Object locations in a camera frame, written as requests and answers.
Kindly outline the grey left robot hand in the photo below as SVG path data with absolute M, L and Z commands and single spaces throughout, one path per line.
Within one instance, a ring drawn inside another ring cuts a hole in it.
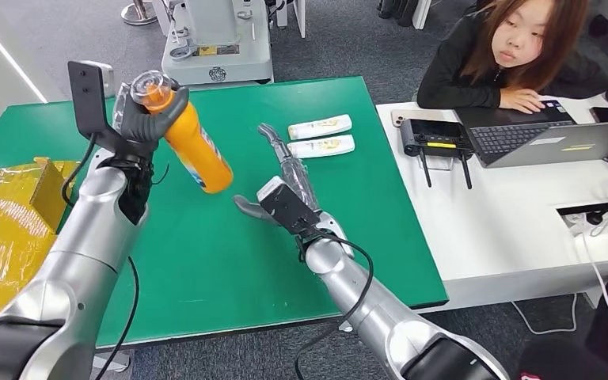
M 135 102 L 130 89 L 131 83 L 126 82 L 116 89 L 112 127 L 126 140 L 157 146 L 159 139 L 187 107 L 189 88 L 174 82 L 172 102 L 157 114 L 151 114 L 142 104 Z

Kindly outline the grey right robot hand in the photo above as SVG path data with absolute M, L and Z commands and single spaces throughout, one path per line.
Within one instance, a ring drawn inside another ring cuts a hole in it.
M 268 140 L 275 151 L 275 155 L 279 161 L 281 169 L 281 175 L 279 178 L 282 179 L 285 184 L 290 186 L 294 194 L 314 214 L 319 215 L 321 209 L 310 183 L 307 170 L 301 160 L 296 158 L 291 153 L 291 150 L 287 147 L 287 144 L 279 137 L 279 134 L 272 126 L 266 123 L 261 123 L 257 130 Z M 233 196 L 233 202 L 237 209 L 245 215 L 270 222 L 277 226 L 285 226 L 283 223 L 275 219 L 274 211 L 267 211 L 260 204 L 251 203 L 244 196 Z

